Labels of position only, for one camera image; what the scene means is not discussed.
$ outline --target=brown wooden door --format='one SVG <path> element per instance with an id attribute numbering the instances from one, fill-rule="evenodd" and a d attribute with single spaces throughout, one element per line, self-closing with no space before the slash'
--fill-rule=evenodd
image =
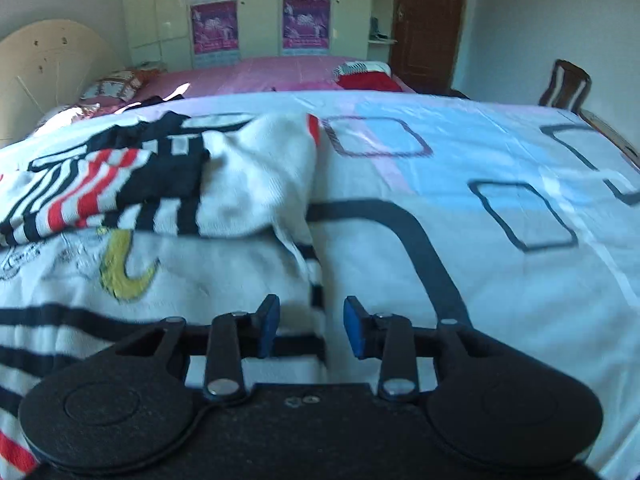
<path id="1" fill-rule="evenodd" d="M 417 92 L 449 94 L 466 0 L 398 0 L 393 72 Z"/>

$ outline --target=round wooden headboard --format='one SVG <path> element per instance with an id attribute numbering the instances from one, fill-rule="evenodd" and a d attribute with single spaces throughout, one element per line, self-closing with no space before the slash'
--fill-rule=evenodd
<path id="1" fill-rule="evenodd" d="M 49 110 L 73 104 L 93 80 L 123 68 L 113 49 L 71 20 L 31 23 L 0 41 L 0 148 Z"/>

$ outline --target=shelf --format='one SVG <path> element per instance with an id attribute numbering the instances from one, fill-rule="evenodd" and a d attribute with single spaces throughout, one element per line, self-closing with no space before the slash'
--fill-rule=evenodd
<path id="1" fill-rule="evenodd" d="M 369 40 L 369 44 L 374 45 L 393 45 L 396 44 L 396 40 Z"/>

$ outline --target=pink bed sheet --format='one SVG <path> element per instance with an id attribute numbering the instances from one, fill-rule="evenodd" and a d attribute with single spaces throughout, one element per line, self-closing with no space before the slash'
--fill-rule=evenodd
<path id="1" fill-rule="evenodd" d="M 151 96 L 165 98 L 179 86 L 189 83 L 184 96 L 241 94 L 248 92 L 286 92 L 300 90 L 342 90 L 334 82 L 333 70 L 351 57 L 295 56 L 257 57 L 233 66 L 187 70 L 163 74 L 136 94 L 142 101 Z M 394 77 L 402 90 L 414 93 Z"/>

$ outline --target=wooden chair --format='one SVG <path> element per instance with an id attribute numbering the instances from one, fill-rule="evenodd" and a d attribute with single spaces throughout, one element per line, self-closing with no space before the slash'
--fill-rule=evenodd
<path id="1" fill-rule="evenodd" d="M 562 72 L 562 79 L 558 90 L 558 74 L 560 72 Z M 558 59 L 551 73 L 549 88 L 542 94 L 538 104 L 540 106 L 563 108 L 578 114 L 589 94 L 589 90 L 591 90 L 591 77 L 589 74 L 573 63 Z"/>

